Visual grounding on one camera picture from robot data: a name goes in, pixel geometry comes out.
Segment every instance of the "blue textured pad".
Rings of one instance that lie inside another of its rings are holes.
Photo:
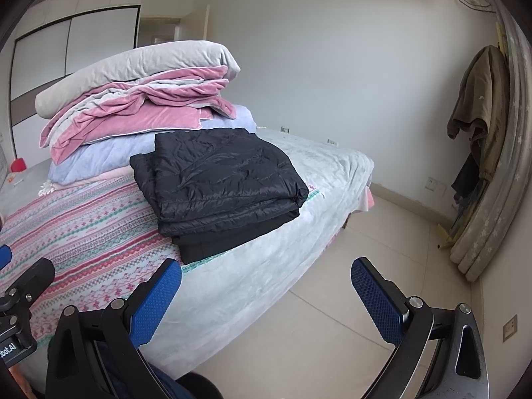
[[[129,338],[135,349],[148,343],[181,285],[181,266],[172,262],[131,317]]]
[[[0,270],[11,262],[11,249],[9,246],[0,246]]]
[[[382,339],[398,346],[403,340],[403,316],[360,260],[355,260],[351,267],[351,283]]]

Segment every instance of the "black puffer jacket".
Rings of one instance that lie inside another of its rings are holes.
[[[244,129],[160,133],[155,152],[130,163],[186,263],[296,218],[309,194],[288,156]]]

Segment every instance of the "patterned bedspread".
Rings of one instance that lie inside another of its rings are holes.
[[[31,308],[40,343],[54,334],[66,305],[104,308],[114,298],[127,298],[166,258],[180,261],[171,239],[159,235],[133,177],[39,198],[7,218],[0,242],[13,252],[0,272],[0,290],[41,257],[55,266],[55,281]]]

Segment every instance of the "tile floor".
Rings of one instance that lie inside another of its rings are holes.
[[[290,292],[197,371],[225,399],[357,399],[393,346],[384,342],[350,283],[350,266],[366,256],[407,296],[453,309],[471,288],[437,248],[435,225],[376,198],[353,215]],[[414,398],[430,363],[428,347],[405,399]]]

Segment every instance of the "pink blanket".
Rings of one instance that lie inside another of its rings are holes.
[[[55,164],[79,146],[132,133],[161,129],[201,129],[216,110],[235,118],[220,97],[228,84],[227,67],[197,67],[163,72],[93,89],[60,110],[41,133],[39,146],[51,147]]]

